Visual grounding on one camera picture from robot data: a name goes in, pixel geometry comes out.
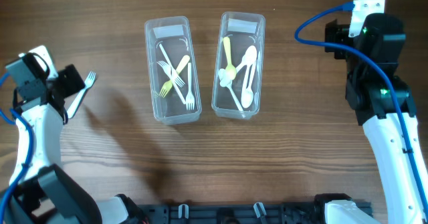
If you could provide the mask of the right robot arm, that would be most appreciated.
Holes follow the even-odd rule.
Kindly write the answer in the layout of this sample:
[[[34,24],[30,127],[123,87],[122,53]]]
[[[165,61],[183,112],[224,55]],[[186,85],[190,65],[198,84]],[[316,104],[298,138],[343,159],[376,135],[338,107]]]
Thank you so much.
[[[326,24],[323,46],[347,63],[345,98],[375,155],[389,223],[427,222],[427,169],[410,87],[396,76],[406,35],[400,19],[368,15],[359,33]]]

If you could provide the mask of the white fork diagonal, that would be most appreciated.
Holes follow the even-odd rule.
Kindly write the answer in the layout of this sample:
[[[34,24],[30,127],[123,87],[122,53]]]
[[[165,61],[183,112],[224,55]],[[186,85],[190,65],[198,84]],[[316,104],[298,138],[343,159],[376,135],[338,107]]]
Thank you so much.
[[[195,97],[192,93],[192,79],[192,63],[189,62],[187,66],[188,92],[185,98],[187,110],[193,110],[195,107]]]

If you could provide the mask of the bent white plastic fork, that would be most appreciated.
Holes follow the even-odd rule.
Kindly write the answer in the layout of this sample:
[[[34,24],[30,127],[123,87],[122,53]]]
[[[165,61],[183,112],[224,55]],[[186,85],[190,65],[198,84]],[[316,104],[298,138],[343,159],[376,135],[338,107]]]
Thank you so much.
[[[183,104],[186,104],[186,101],[180,91],[180,88],[178,87],[176,80],[177,75],[173,73],[173,68],[170,67],[166,62],[164,61],[158,61],[157,64],[163,69],[164,73],[169,77],[170,81],[172,82],[172,85],[174,86],[177,94],[179,95],[179,98],[181,99],[181,102]]]

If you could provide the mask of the small white fork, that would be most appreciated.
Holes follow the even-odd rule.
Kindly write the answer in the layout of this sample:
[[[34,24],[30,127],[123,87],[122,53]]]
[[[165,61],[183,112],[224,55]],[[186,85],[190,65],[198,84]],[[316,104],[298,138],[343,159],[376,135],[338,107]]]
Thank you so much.
[[[76,112],[78,111],[78,108],[80,107],[81,103],[83,102],[83,99],[84,99],[87,91],[94,85],[96,79],[97,79],[96,72],[91,71],[88,74],[86,80],[84,81],[85,87],[77,93],[73,102],[71,103],[71,105],[67,109],[67,114],[68,114],[69,119],[72,119],[75,116]]]

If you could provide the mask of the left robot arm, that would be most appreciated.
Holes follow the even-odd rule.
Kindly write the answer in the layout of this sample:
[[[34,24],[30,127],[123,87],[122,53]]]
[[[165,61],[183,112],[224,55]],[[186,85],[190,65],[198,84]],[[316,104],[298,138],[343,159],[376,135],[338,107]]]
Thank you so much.
[[[86,85],[73,65],[57,72],[37,53],[6,66],[12,77],[12,118],[19,129],[18,156],[9,187],[1,193],[2,223],[147,223],[126,195],[93,198],[60,167],[60,135],[70,119],[65,99]]]

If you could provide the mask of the white spoon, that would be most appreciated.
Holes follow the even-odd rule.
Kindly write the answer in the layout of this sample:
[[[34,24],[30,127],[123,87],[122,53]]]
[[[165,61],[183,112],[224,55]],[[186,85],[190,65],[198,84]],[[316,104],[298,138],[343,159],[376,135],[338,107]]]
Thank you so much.
[[[242,57],[241,63],[236,67],[236,72],[238,73],[244,66],[246,66],[251,58],[247,58],[245,56]],[[228,74],[227,71],[223,68],[219,70],[218,73],[219,79],[220,79],[220,86],[226,87],[229,83],[231,83],[236,76],[233,78],[231,77],[231,74]]]
[[[235,95],[235,92],[232,89],[232,80],[229,78],[229,76],[226,74],[225,69],[221,68],[218,72],[218,76],[220,79],[220,86],[224,88],[228,88],[231,96],[233,98],[233,101],[235,102],[235,105],[237,106],[237,109],[240,112],[243,112],[242,105],[240,104],[239,100],[237,99],[237,96]]]
[[[253,84],[253,78],[255,75],[256,62],[253,62],[247,67],[243,80],[243,90],[241,92],[241,104],[244,108],[249,108],[253,102],[253,90],[251,85]]]

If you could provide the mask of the yellow plastic spoon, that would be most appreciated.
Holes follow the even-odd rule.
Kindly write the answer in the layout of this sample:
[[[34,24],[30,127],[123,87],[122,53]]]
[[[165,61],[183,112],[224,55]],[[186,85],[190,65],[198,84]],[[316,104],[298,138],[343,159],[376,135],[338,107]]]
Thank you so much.
[[[230,38],[229,37],[224,37],[223,38],[223,46],[224,46],[224,50],[225,50],[225,55],[226,55],[226,59],[227,59],[227,66],[225,68],[225,72],[228,76],[228,78],[230,80],[234,80],[236,77],[236,68],[235,66],[232,64],[232,59],[231,59],[231,42],[230,42]]]

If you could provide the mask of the cream plastic fork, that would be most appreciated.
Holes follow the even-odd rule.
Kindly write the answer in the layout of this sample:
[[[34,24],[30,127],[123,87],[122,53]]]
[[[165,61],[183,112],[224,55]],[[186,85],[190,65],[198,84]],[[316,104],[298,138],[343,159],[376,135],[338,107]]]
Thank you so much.
[[[176,71],[178,74],[181,73],[181,71],[185,68],[185,66],[188,64],[189,60],[190,60],[189,55],[183,56],[183,58],[181,59],[180,63],[178,64],[178,66],[176,68]],[[159,96],[164,98],[169,93],[169,91],[171,90],[172,87],[173,87],[173,83],[170,80],[166,81],[160,90]]]

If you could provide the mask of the white spoon vertical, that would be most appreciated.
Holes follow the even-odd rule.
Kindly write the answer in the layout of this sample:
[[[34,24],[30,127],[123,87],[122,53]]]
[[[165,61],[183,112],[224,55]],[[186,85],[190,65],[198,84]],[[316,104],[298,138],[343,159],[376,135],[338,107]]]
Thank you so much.
[[[254,45],[251,45],[247,48],[245,52],[246,64],[250,66],[257,60],[257,48]]]

